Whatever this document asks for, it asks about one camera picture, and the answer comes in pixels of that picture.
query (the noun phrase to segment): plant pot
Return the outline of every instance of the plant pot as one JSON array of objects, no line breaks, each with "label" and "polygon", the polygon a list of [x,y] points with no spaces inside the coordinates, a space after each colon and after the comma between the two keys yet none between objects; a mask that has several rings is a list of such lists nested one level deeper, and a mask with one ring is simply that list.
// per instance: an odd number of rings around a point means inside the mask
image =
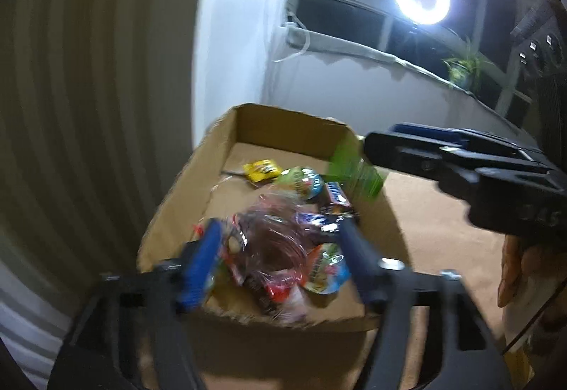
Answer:
[{"label": "plant pot", "polygon": [[449,81],[465,91],[471,90],[472,75],[461,64],[453,63],[449,66]]}]

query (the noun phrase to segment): black device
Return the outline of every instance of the black device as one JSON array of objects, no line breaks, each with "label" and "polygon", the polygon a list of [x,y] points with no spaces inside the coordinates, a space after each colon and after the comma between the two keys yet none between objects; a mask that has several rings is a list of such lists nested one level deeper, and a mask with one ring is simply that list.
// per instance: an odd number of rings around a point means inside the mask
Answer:
[{"label": "black device", "polygon": [[435,180],[468,202],[477,227],[567,248],[567,175],[537,147],[469,129],[400,124],[369,134],[364,153],[376,165]]}]

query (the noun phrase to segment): cable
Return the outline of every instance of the cable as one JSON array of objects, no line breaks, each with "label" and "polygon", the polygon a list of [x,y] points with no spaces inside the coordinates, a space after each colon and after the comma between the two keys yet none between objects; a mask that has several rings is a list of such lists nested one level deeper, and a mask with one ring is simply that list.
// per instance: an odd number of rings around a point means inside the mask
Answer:
[{"label": "cable", "polygon": [[299,26],[303,30],[305,30],[305,43],[303,44],[303,47],[300,49],[300,51],[294,52],[293,54],[290,54],[289,56],[286,56],[286,57],[281,58],[281,59],[277,59],[277,60],[272,61],[272,62],[283,62],[283,61],[287,61],[289,59],[295,58],[297,56],[301,56],[302,54],[305,53],[305,51],[307,51],[307,49],[311,45],[311,35],[309,34],[309,30],[307,29],[307,27],[305,27],[305,25],[299,20],[299,18],[293,12],[288,11],[287,14],[289,16],[291,16],[299,24]]},{"label": "cable", "polygon": [[541,316],[541,314],[545,311],[545,309],[547,307],[549,307],[549,304],[551,304],[551,302],[553,302],[555,299],[557,299],[559,294],[561,294],[563,289],[565,289],[565,286],[567,286],[567,278],[565,278],[561,282],[561,284],[557,287],[557,289],[551,295],[551,297],[545,301],[545,303],[536,312],[536,314],[534,316],[532,316],[532,319],[527,322],[527,324],[522,328],[522,330],[518,333],[518,335],[516,335],[516,337],[514,337],[510,341],[510,343],[507,346],[504,347],[504,349],[502,351],[502,355],[505,355],[516,344],[516,342],[518,342],[523,337],[523,335],[528,331],[528,329],[531,328],[532,324],[534,324],[538,320],[538,318]]}]

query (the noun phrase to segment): yellow candy packet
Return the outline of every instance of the yellow candy packet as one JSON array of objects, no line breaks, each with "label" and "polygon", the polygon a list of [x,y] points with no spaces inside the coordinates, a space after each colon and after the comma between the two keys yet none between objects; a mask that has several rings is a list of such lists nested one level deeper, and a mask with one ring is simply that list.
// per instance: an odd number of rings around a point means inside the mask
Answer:
[{"label": "yellow candy packet", "polygon": [[282,173],[282,169],[274,160],[260,160],[259,162],[242,166],[245,175],[252,183],[275,179]]}]

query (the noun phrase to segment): candy wrapper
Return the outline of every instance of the candy wrapper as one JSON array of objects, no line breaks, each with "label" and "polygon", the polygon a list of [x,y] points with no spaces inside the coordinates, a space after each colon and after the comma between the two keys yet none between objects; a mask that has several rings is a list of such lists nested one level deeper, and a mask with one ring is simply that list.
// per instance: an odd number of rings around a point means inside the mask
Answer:
[{"label": "candy wrapper", "polygon": [[342,191],[338,182],[327,182],[319,194],[319,210],[323,214],[340,216],[350,214],[358,220],[358,213]]},{"label": "candy wrapper", "polygon": [[274,182],[282,190],[293,190],[302,199],[309,200],[321,192],[323,180],[310,168],[286,169]]},{"label": "candy wrapper", "polygon": [[273,180],[282,173],[282,169],[274,160],[260,160],[259,162],[245,164],[242,168],[248,180],[254,184]]},{"label": "candy wrapper", "polygon": [[302,286],[312,293],[332,294],[349,278],[341,248],[336,243],[324,243],[309,253]]},{"label": "candy wrapper", "polygon": [[315,245],[332,243],[335,240],[335,234],[338,232],[336,216],[297,213],[295,219],[302,233]]},{"label": "candy wrapper", "polygon": [[237,284],[248,288],[263,313],[283,322],[307,313],[301,284],[311,244],[294,216],[294,193],[267,193],[232,218],[223,259]]}]

